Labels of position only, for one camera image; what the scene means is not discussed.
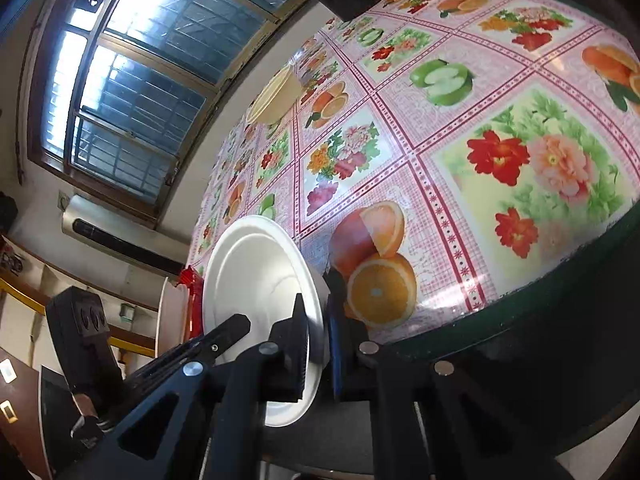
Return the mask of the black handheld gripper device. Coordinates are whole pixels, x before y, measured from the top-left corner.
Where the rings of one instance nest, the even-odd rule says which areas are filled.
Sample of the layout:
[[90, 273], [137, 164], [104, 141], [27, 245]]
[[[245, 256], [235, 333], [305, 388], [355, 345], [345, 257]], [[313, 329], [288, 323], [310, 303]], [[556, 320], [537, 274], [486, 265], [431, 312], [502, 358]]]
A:
[[220, 390], [215, 361], [248, 334], [250, 320], [231, 315], [125, 378], [97, 294], [72, 286], [48, 302], [46, 317], [66, 384], [92, 409], [77, 424], [89, 451], [63, 478], [198, 478]]

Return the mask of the floral fruit pattern tablecloth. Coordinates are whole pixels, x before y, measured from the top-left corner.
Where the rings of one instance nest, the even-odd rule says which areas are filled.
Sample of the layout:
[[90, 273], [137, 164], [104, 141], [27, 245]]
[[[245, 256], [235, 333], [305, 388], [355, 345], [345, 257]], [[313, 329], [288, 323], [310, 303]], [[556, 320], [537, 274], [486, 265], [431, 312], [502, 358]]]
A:
[[639, 50], [560, 0], [382, 0], [293, 49], [302, 90], [242, 116], [189, 263], [262, 216], [396, 342], [551, 271], [639, 198]]

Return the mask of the red plastic object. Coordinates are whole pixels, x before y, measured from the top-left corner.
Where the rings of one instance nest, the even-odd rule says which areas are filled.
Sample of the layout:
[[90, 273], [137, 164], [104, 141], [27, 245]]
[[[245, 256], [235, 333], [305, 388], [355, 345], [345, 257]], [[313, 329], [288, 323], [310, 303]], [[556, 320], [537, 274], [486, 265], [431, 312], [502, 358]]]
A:
[[192, 266], [187, 266], [180, 272], [179, 284], [186, 286], [188, 290], [184, 339], [190, 340], [204, 333], [202, 313], [204, 280]]

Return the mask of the white air conditioner unit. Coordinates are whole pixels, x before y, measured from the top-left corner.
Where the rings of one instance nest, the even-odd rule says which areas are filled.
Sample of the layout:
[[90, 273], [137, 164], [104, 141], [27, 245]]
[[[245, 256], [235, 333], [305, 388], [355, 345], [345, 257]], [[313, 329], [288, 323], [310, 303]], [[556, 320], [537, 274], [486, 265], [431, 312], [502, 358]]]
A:
[[178, 276], [189, 246], [74, 195], [62, 215], [62, 231], [94, 249], [160, 275]]

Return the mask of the beige ribbed plastic bowl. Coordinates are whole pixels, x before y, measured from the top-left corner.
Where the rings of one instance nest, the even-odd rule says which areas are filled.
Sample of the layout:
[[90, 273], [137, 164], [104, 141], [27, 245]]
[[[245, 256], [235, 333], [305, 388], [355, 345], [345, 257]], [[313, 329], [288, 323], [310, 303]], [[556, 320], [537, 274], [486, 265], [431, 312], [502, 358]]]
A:
[[282, 67], [255, 99], [247, 113], [249, 125], [278, 122], [303, 94], [292, 65]]

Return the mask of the large white paper bowl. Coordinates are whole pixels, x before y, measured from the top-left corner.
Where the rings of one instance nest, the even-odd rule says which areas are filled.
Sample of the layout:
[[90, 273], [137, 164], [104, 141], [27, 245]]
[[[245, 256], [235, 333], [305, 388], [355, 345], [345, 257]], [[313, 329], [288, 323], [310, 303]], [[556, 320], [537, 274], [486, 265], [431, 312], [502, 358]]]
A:
[[303, 297], [309, 325], [303, 396], [295, 403], [269, 402], [268, 427], [298, 422], [314, 402], [330, 359], [324, 325], [329, 294], [321, 274], [306, 263], [288, 233], [258, 214], [233, 222], [210, 255], [204, 278], [204, 330], [210, 332], [235, 313], [250, 320], [250, 332], [217, 358], [217, 364], [232, 362], [242, 351], [266, 341], [274, 323], [292, 316], [295, 297]]

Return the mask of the large barred window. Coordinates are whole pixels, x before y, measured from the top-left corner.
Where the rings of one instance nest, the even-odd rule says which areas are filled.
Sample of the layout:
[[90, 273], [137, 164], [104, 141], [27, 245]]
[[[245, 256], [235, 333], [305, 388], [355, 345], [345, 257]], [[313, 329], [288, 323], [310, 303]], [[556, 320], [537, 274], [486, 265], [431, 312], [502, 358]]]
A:
[[22, 78], [27, 158], [157, 224], [248, 63], [308, 0], [44, 0]]

